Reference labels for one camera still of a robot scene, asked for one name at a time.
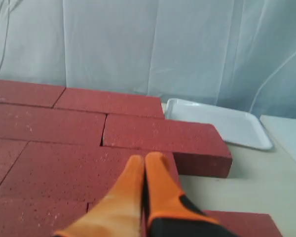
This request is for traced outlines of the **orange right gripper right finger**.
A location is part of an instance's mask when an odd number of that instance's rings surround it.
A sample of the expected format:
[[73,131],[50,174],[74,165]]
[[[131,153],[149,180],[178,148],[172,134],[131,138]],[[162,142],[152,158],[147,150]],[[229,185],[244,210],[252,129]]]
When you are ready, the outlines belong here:
[[167,157],[145,157],[149,237],[229,237],[231,231],[198,209],[171,177]]

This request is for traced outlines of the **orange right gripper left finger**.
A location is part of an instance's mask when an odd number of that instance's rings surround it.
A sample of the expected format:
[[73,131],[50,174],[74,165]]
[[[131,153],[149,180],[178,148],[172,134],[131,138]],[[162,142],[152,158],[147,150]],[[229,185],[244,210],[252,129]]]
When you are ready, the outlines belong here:
[[85,215],[54,237],[139,237],[145,163],[132,155],[111,190]]

